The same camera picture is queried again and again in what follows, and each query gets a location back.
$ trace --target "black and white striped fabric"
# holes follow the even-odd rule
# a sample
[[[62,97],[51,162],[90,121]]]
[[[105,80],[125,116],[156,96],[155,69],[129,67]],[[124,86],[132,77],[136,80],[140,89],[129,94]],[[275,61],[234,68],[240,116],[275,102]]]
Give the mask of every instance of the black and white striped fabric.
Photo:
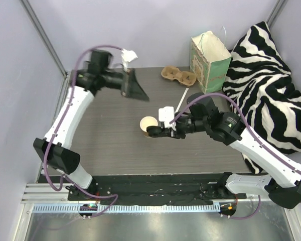
[[[267,24],[252,26],[231,55],[224,93],[237,103],[263,139],[284,154],[301,152],[301,93],[292,84],[291,71],[280,57]],[[244,158],[253,173],[261,171]]]

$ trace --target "white cup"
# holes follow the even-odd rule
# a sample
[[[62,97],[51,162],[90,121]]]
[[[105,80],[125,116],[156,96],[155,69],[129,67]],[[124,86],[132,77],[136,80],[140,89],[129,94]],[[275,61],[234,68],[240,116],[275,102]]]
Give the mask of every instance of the white cup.
[[[157,119],[155,119],[154,117],[145,116],[143,119],[141,119],[141,121],[139,123],[139,127],[142,130],[144,136],[149,137],[148,133],[146,131],[147,127],[150,127],[150,126],[156,126],[157,127],[158,124],[159,123],[157,122]]]

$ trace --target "wall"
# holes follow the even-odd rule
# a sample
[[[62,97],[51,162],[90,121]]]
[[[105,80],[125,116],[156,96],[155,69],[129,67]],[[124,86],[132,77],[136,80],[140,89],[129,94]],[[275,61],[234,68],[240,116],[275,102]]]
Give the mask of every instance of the wall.
[[[11,240],[36,179],[32,143],[51,124],[62,79],[20,2],[0,1],[0,241]]]
[[[63,65],[99,44],[133,49],[133,67],[188,66],[190,37],[212,30],[233,48],[276,0],[30,0]]]
[[[287,2],[271,33],[282,58],[292,70],[296,88],[301,91],[301,0]],[[290,157],[301,163],[301,153]],[[301,220],[301,204],[297,212]]]

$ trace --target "white straw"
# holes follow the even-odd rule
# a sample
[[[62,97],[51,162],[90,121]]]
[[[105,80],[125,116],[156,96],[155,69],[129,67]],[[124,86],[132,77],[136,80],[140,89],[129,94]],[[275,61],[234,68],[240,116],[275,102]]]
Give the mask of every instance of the white straw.
[[[189,91],[189,88],[186,88],[186,89],[185,89],[184,94],[183,94],[183,96],[182,96],[182,98],[181,98],[181,100],[180,100],[179,105],[177,106],[177,109],[176,109],[175,113],[177,113],[177,112],[179,111],[179,109],[180,109],[180,107],[181,107],[181,105],[182,105],[182,103],[183,103],[183,100],[184,100],[184,98],[185,98],[185,95],[186,95],[187,91]]]

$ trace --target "green gift bag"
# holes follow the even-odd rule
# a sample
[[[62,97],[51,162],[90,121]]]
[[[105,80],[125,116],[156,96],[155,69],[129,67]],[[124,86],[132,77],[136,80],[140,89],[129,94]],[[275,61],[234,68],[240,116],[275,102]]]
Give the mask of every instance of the green gift bag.
[[[231,54],[212,31],[192,38],[190,69],[204,93],[222,89],[230,62]]]

